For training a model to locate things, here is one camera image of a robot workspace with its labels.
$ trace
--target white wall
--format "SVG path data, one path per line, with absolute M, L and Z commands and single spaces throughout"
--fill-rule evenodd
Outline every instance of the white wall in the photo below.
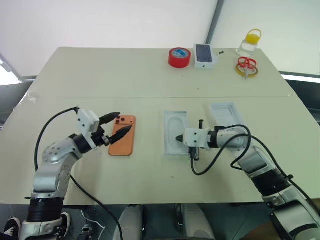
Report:
M 192 48 L 203 43 L 217 0 L 0 0 L 0 53 L 37 75 L 58 47 Z M 225 0 L 212 45 L 237 48 L 260 28 L 280 71 L 319 74 L 320 1 Z
M 0 86 L 18 83 L 20 83 L 20 81 L 12 72 L 7 72 L 2 66 L 0 66 Z
M 320 0 L 225 0 L 212 45 L 237 48 L 254 28 L 279 71 L 320 74 Z

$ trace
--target person's foot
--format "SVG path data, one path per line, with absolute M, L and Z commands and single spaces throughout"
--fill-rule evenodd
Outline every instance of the person's foot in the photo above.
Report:
M 20 229 L 20 220 L 16 217 L 13 217 L 6 222 L 3 233 L 19 239 Z

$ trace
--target red tape roll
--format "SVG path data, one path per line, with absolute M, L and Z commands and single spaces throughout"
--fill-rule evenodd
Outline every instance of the red tape roll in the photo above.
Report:
M 169 64 L 174 68 L 185 68 L 189 65 L 191 52 L 182 47 L 176 47 L 169 51 Z

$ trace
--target table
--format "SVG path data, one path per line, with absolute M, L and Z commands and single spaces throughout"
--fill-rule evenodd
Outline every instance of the table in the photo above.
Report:
M 214 126 L 210 103 L 234 102 L 252 134 L 272 151 L 282 168 L 312 197 L 320 197 L 320 128 L 303 103 L 261 50 L 259 75 L 234 71 L 234 49 L 223 50 L 214 69 L 175 69 L 168 49 L 59 48 L 0 131 L 0 203 L 28 204 L 34 147 L 46 121 L 73 106 L 98 116 L 119 111 L 135 115 L 131 156 L 109 156 L 108 148 L 88 152 L 73 176 L 104 204 L 260 202 L 253 183 L 230 168 L 225 151 L 205 175 L 192 174 L 187 156 L 164 155 L 164 111 L 187 111 L 191 127 Z M 68 113 L 49 125 L 40 144 L 62 140 L 76 129 Z M 110 123 L 104 127 L 112 131 Z M 205 168 L 217 150 L 201 151 L 197 169 Z M 65 205 L 94 204 L 70 182 Z

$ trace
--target gray floor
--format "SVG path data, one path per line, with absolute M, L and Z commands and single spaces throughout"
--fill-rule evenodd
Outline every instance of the gray floor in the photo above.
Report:
M 263 203 L 231 205 L 228 203 L 206 203 L 199 204 L 206 215 L 212 230 L 219 240 L 239 240 L 255 227 L 269 221 L 268 214 L 271 212 Z M 112 205 L 109 208 L 119 218 L 126 206 Z M 174 225 L 173 204 L 151 204 L 145 205 L 147 209 L 146 238 L 157 237 L 182 237 L 176 231 Z M 87 218 L 96 220 L 107 226 L 101 240 L 111 240 L 116 224 L 112 218 L 100 206 L 83 206 Z M 25 220 L 27 217 L 27 205 L 0 204 L 0 227 L 4 227 L 7 219 L 18 217 Z M 67 237 L 75 240 L 81 232 L 86 220 L 77 209 L 64 209 L 71 214 L 72 223 Z M 95 232 L 93 240 L 98 239 L 100 228 L 93 223 Z

